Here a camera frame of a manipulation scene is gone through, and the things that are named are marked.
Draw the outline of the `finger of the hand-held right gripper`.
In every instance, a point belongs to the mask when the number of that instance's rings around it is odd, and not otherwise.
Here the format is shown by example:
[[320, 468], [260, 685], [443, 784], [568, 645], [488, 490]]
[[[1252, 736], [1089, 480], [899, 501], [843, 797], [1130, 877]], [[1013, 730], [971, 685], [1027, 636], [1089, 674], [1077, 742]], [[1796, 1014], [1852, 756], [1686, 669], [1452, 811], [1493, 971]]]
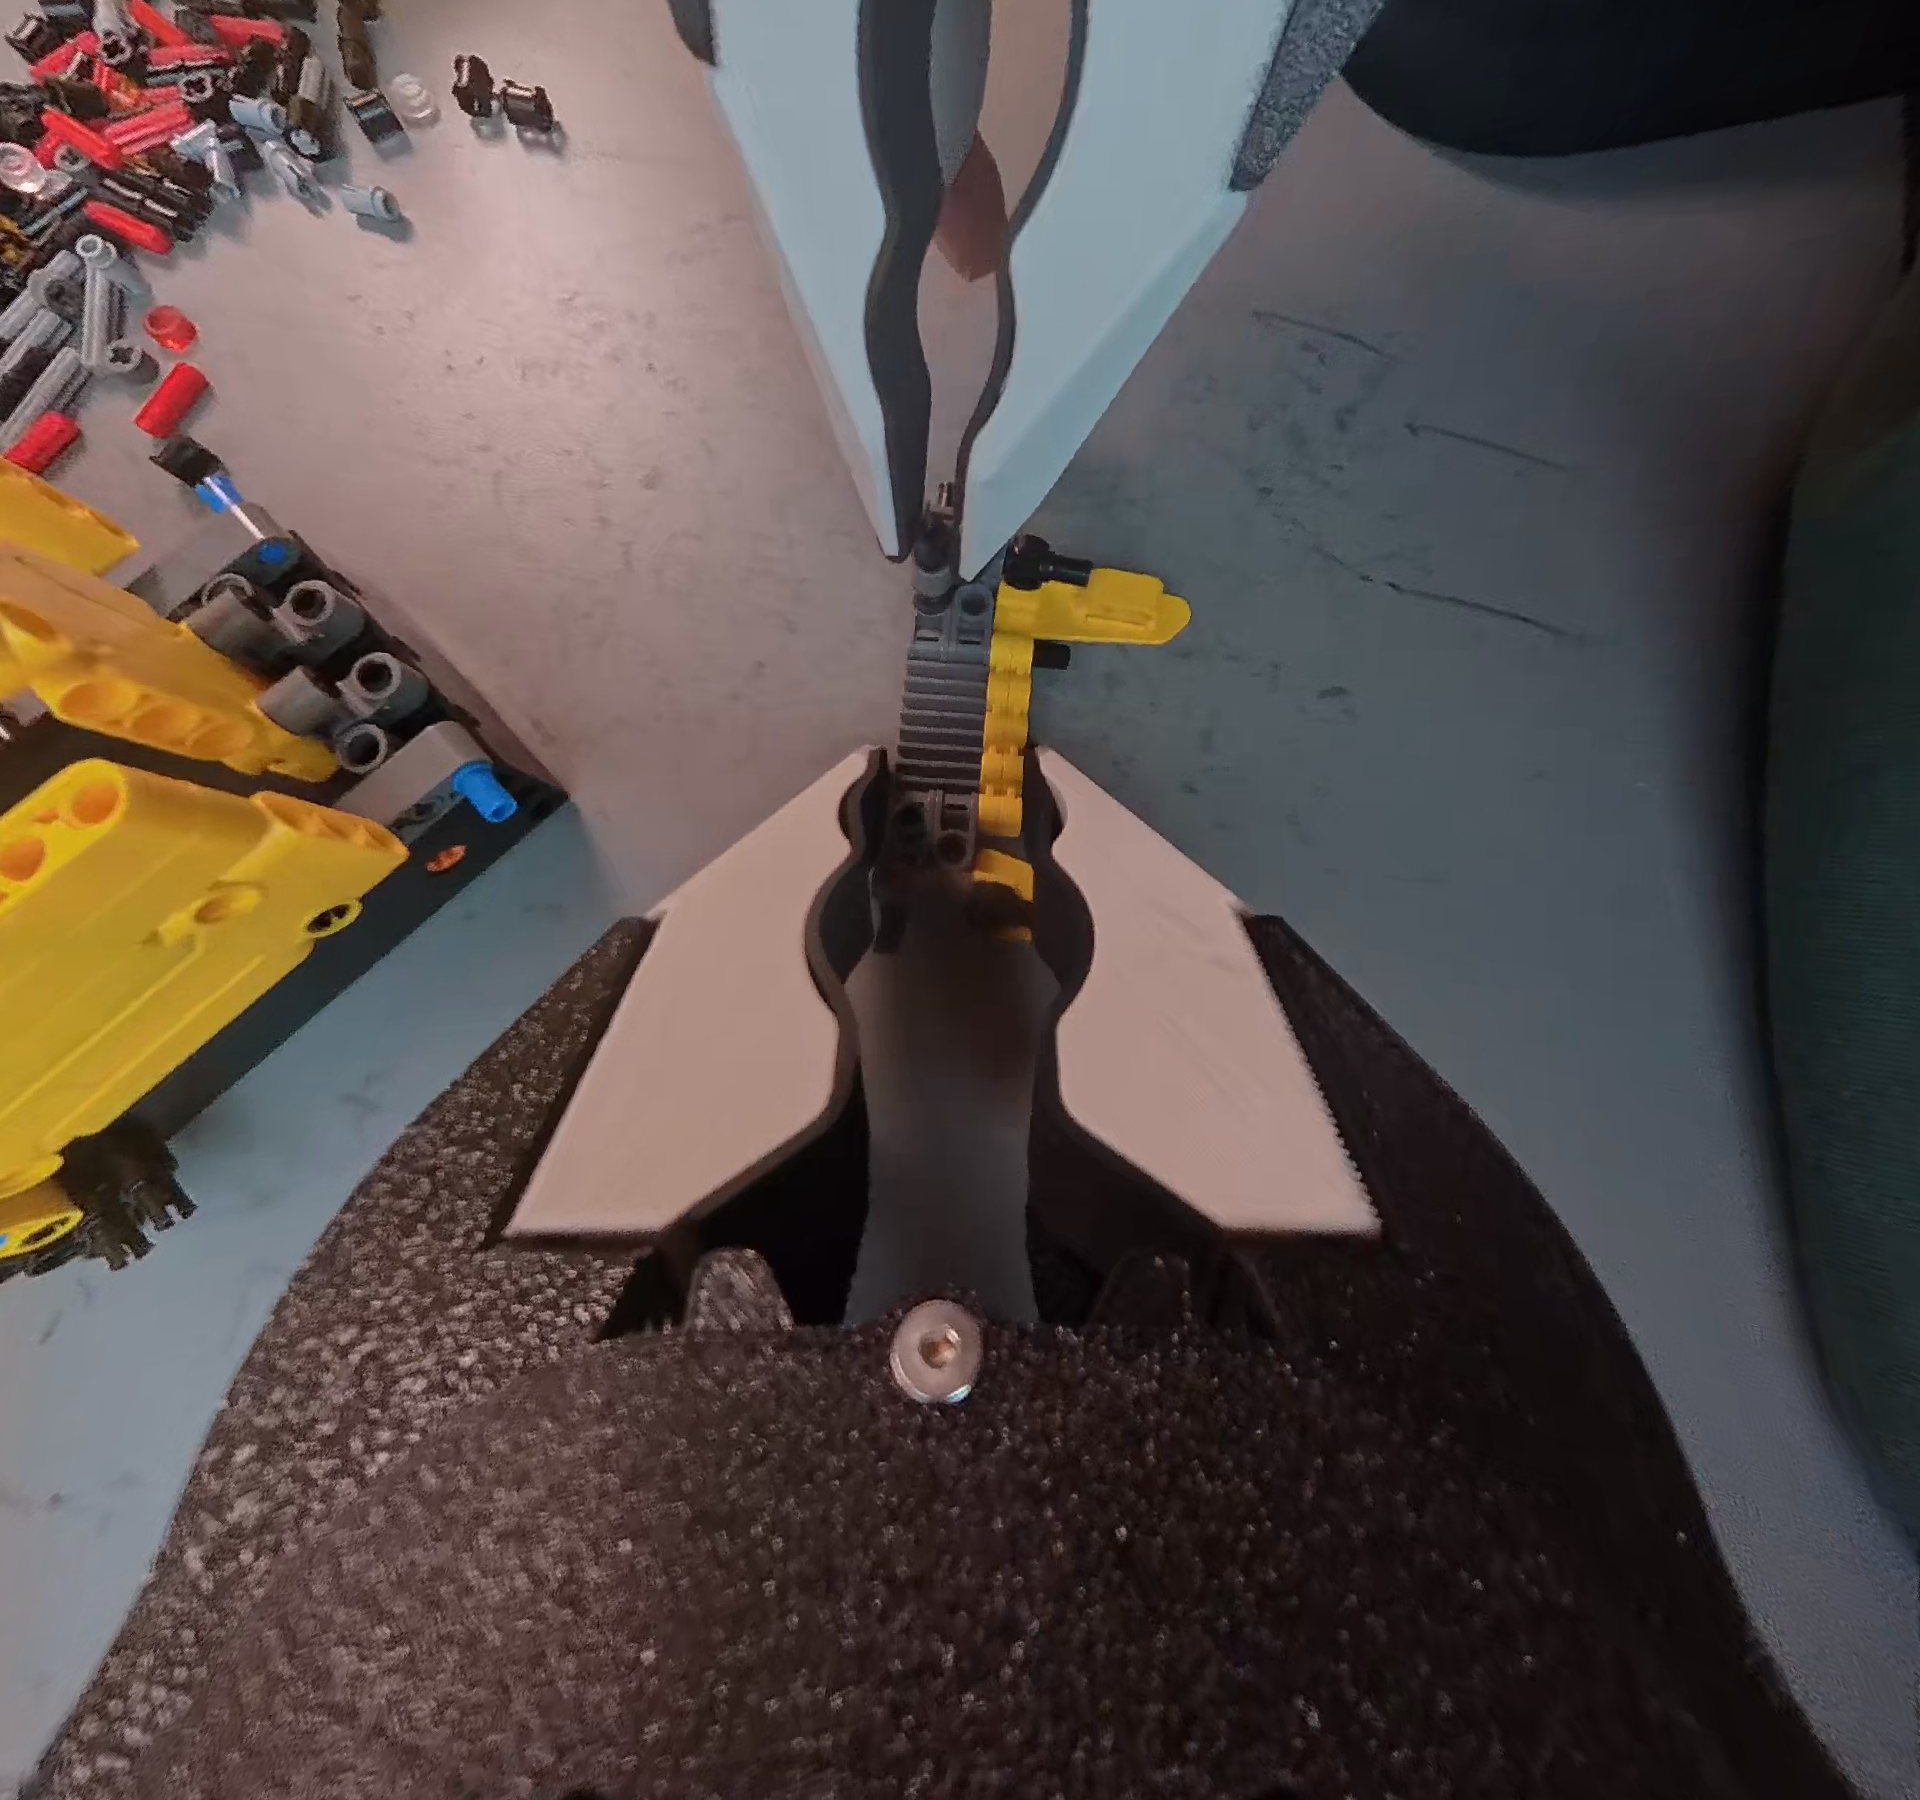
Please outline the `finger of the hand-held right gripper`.
[[897, 560], [900, 518], [867, 345], [886, 215], [861, 107], [858, 7], [709, 0], [709, 85], [855, 490]]
[[963, 466], [963, 570], [1036, 519], [1247, 199], [1296, 0], [1068, 0], [1068, 89], [1013, 238], [1007, 359]]

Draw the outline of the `pile of small lego pins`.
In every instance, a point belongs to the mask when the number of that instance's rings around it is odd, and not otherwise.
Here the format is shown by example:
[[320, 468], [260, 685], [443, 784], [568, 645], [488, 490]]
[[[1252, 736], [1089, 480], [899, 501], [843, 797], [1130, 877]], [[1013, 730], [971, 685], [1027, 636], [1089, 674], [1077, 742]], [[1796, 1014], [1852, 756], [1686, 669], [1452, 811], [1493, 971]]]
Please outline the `pile of small lego pins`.
[[578, 173], [550, 0], [4, 0], [4, 476], [147, 558], [483, 541]]

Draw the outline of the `yellow lego blade with connector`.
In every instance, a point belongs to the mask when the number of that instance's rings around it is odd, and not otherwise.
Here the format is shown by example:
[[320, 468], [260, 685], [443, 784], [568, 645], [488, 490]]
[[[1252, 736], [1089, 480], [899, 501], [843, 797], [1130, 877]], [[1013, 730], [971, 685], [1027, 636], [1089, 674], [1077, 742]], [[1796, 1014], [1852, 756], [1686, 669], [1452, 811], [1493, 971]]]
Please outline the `yellow lego blade with connector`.
[[1031, 531], [976, 582], [961, 578], [959, 550], [951, 490], [941, 488], [926, 505], [908, 556], [912, 660], [1059, 672], [1077, 646], [1167, 646], [1191, 624], [1187, 600], [1154, 577], [1064, 556]]

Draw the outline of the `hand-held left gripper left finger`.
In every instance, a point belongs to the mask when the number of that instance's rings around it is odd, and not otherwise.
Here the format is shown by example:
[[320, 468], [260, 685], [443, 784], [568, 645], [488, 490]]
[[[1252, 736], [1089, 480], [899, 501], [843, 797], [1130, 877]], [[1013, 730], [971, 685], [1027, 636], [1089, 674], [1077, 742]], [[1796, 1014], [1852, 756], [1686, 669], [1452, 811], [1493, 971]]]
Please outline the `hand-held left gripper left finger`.
[[644, 917], [505, 1243], [632, 1253], [631, 1307], [688, 1307], [723, 1249], [792, 1307], [851, 1304], [872, 1155], [848, 981], [890, 785], [886, 750], [857, 749]]

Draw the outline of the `grey grille yellow lego assembly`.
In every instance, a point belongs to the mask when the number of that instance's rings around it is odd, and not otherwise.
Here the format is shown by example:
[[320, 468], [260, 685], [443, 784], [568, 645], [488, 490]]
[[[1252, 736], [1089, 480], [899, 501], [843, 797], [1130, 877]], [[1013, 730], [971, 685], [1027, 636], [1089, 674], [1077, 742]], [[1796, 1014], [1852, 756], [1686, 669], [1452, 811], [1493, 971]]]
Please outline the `grey grille yellow lego assembly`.
[[877, 953], [897, 953], [926, 896], [956, 896], [1001, 939], [1031, 939], [1038, 872], [1023, 828], [1029, 672], [996, 672], [986, 597], [921, 611], [908, 641], [890, 797], [872, 877]]

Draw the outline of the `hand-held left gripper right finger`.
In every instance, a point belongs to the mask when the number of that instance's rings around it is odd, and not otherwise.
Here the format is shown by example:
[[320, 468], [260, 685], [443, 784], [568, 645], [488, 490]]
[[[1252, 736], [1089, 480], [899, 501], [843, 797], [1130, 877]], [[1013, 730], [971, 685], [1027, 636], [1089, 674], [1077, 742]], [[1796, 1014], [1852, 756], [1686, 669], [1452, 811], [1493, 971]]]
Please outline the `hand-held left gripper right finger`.
[[1273, 1241], [1380, 1241], [1253, 912], [1060, 753], [1039, 749], [1029, 784], [1036, 948], [1059, 987], [1038, 1233], [1097, 1280], [1159, 1255], [1203, 1286]]

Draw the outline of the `yellow black lego robot model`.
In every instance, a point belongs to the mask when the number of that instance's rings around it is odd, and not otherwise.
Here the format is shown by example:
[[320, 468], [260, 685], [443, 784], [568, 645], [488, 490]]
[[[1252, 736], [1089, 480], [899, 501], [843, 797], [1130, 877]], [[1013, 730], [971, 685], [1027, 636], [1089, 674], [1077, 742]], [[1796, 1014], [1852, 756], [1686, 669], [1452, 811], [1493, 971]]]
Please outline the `yellow black lego robot model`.
[[138, 541], [4, 459], [3, 1275], [186, 1220], [171, 1138], [566, 802], [397, 613], [166, 442]]

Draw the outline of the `person's right forearm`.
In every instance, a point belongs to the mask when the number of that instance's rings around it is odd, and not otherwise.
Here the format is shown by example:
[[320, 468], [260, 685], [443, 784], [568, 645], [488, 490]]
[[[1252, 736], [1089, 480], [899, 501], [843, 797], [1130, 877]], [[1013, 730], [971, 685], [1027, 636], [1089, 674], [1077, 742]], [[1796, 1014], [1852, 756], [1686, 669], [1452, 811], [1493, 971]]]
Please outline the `person's right forearm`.
[[1470, 157], [1586, 157], [1917, 89], [1919, 0], [1386, 0], [1342, 81]]

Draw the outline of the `person's green sweater torso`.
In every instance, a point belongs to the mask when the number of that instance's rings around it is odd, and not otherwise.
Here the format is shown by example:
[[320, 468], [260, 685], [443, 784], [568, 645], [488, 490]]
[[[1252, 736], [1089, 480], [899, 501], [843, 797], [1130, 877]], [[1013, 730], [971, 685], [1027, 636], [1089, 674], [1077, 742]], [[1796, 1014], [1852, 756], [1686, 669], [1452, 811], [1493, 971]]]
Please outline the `person's green sweater torso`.
[[1911, 281], [1799, 468], [1770, 649], [1765, 986], [1813, 1338], [1919, 1533], [1919, 331]]

